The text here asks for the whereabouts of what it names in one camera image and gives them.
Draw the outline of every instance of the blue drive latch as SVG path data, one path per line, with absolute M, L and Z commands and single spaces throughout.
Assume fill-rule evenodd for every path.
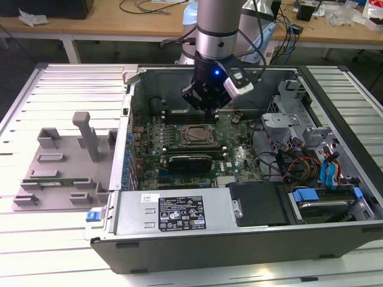
M 313 188 L 300 188 L 293 192 L 293 197 L 295 202 L 319 200 L 318 194 Z

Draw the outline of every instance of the barcode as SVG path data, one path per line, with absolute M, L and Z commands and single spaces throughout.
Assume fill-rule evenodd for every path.
M 205 224 L 205 221 L 204 220 L 191 220 L 190 221 L 191 224 Z

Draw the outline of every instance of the blue plastic tab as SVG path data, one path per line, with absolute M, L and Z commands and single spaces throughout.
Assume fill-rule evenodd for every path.
M 101 212 L 100 211 L 88 211 L 86 213 L 86 222 L 97 222 L 101 221 Z
M 313 188 L 302 188 L 293 192 L 293 197 L 296 202 L 300 201 L 317 201 L 318 194 Z
M 357 196 L 358 199 L 363 197 L 363 193 L 361 192 L 359 187 L 354 187 L 354 193 Z

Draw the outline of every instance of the white paper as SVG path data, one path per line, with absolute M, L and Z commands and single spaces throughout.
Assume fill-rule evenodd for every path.
M 325 11 L 336 11 L 339 9 L 340 5 L 323 5 Z
M 159 198 L 160 198 L 159 193 L 142 193 L 141 194 L 141 203 L 158 202 Z
M 20 12 L 19 20 L 29 25 L 30 27 L 49 23 L 47 16 L 45 15 L 31 15 L 31 14 L 23 12 L 20 9 L 19 9 L 19 12 Z

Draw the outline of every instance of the sticker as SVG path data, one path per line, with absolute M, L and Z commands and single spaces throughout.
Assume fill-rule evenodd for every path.
M 141 203 L 142 202 L 158 202 L 159 198 L 160 198 L 159 193 L 142 193 Z
M 164 197 L 157 200 L 160 231 L 206 229 L 202 196 Z
M 39 182 L 38 183 L 41 187 L 60 187 L 60 182 Z

